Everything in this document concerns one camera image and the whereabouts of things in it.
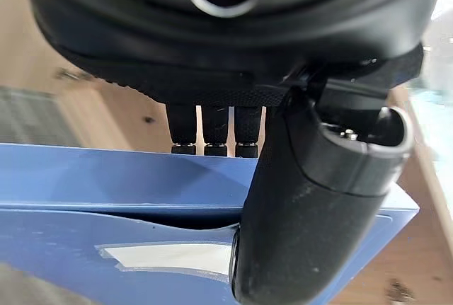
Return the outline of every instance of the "wooden surface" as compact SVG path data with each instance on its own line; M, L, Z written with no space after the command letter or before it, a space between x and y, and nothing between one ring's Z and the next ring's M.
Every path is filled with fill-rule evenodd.
M0 0L0 86L59 93L68 81L54 79L59 67L74 66L44 40L28 0Z
M391 94L391 104L413 117L405 88ZM417 144L400 186L418 203L411 223L346 287L334 304L389 304L389 280L398 279L415 294L411 304L453 304L452 220L435 176L430 150L415 124Z

